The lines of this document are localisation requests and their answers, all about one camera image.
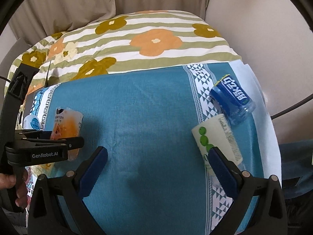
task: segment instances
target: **screw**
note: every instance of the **screw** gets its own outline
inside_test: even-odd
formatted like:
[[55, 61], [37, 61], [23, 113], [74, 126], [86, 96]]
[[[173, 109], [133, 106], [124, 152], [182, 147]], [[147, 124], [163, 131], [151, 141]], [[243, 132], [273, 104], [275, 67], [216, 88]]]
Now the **screw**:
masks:
[[250, 172], [244, 170], [244, 171], [242, 172], [242, 175], [243, 175], [245, 178], [248, 178], [248, 177], [250, 177]]
[[38, 179], [39, 179], [39, 180], [43, 180], [45, 177], [46, 177], [45, 174], [40, 174], [40, 175], [38, 176]]
[[277, 177], [276, 175], [271, 175], [271, 179], [272, 179], [273, 181], [277, 181], [277, 180], [278, 180], [278, 177]]
[[75, 172], [74, 172], [73, 170], [69, 170], [69, 171], [66, 173], [66, 176], [70, 178], [70, 177], [73, 177], [74, 174], [75, 174]]

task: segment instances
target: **fingernail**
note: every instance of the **fingernail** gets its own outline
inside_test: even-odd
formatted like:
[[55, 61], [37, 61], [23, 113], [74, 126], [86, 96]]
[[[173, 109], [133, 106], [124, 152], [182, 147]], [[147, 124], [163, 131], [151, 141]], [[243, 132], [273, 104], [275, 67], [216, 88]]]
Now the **fingernail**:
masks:
[[16, 183], [16, 176], [15, 175], [11, 175], [9, 179], [12, 183]]

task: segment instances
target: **finger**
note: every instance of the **finger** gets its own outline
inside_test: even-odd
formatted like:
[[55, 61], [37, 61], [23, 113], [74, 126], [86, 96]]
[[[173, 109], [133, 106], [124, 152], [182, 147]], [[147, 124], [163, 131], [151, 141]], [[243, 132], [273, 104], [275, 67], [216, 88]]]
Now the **finger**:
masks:
[[28, 172], [27, 172], [26, 169], [24, 169], [24, 172], [23, 172], [23, 180], [24, 180], [24, 182], [26, 182], [27, 179], [28, 179]]
[[25, 195], [25, 196], [22, 197], [22, 198], [17, 198], [17, 199], [15, 200], [15, 204], [16, 204], [16, 206], [18, 206], [18, 207], [26, 208], [26, 207], [27, 207], [27, 195]]
[[28, 191], [27, 191], [27, 187], [26, 187], [26, 184], [23, 182], [19, 188], [16, 190], [16, 196], [18, 198], [22, 198], [24, 197], [25, 195], [27, 195]]
[[16, 183], [15, 175], [7, 175], [0, 173], [0, 190], [12, 188]]

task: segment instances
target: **white wall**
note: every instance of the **white wall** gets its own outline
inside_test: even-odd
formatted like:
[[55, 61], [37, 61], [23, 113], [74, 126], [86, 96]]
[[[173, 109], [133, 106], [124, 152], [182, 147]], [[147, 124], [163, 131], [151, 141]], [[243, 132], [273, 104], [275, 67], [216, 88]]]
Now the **white wall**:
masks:
[[16, 38], [10, 28], [9, 25], [6, 25], [2, 34], [0, 35], [0, 63], [2, 62], [3, 58], [6, 56], [10, 48], [16, 42]]
[[[251, 66], [271, 115], [313, 93], [313, 34], [290, 0], [210, 0], [206, 22]], [[273, 123], [279, 143], [313, 138], [313, 100]]]

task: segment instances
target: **green circle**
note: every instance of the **green circle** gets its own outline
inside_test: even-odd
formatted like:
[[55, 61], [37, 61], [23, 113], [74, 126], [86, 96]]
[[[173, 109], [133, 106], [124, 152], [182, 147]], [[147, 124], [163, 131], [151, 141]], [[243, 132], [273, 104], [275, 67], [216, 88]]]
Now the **green circle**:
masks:
[[207, 132], [207, 130], [206, 130], [205, 127], [201, 126], [201, 127], [199, 128], [199, 133], [200, 133], [200, 135], [205, 135], [206, 132]]
[[205, 135], [202, 135], [202, 136], [200, 137], [200, 143], [201, 143], [202, 146], [205, 147], [207, 144], [209, 144], [209, 139], [208, 139], [208, 137], [205, 136]]
[[212, 145], [212, 144], [208, 144], [207, 146], [206, 146], [206, 148], [207, 148], [207, 152], [209, 152], [209, 150], [211, 149], [211, 148], [213, 148], [214, 147], [214, 145]]

